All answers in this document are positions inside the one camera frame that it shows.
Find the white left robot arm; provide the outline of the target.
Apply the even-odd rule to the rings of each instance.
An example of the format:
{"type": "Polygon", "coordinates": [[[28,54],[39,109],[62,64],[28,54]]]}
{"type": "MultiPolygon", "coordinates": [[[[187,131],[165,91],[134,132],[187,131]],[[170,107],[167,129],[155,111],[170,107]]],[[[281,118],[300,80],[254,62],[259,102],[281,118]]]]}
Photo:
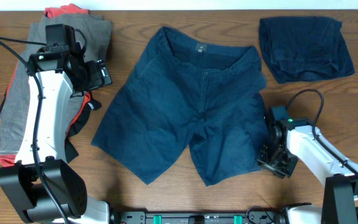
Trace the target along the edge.
{"type": "Polygon", "coordinates": [[[32,54],[30,102],[24,137],[14,165],[0,168],[0,187],[25,223],[110,223],[108,203],[87,194],[84,180],[65,152],[71,96],[111,84],[103,60],[82,55],[32,54]]]}

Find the navy blue shorts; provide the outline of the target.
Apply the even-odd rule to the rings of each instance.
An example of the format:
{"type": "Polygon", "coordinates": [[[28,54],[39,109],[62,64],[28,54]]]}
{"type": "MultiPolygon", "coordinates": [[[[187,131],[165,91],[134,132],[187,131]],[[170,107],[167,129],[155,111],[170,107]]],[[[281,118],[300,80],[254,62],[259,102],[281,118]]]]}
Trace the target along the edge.
{"type": "Polygon", "coordinates": [[[205,185],[255,172],[268,131],[253,46],[198,42],[160,28],[116,93],[92,145],[146,184],[189,149],[205,185]]]}

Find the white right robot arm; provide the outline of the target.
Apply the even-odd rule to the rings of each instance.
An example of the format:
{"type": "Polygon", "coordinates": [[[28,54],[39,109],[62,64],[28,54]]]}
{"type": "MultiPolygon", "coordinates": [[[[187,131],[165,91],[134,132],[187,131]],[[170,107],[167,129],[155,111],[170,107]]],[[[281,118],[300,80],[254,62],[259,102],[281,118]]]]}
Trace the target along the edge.
{"type": "Polygon", "coordinates": [[[273,223],[358,223],[358,164],[335,148],[307,118],[292,119],[284,106],[265,112],[270,139],[258,164],[273,175],[290,177],[302,161],[324,187],[322,207],[288,205],[273,223]]]}

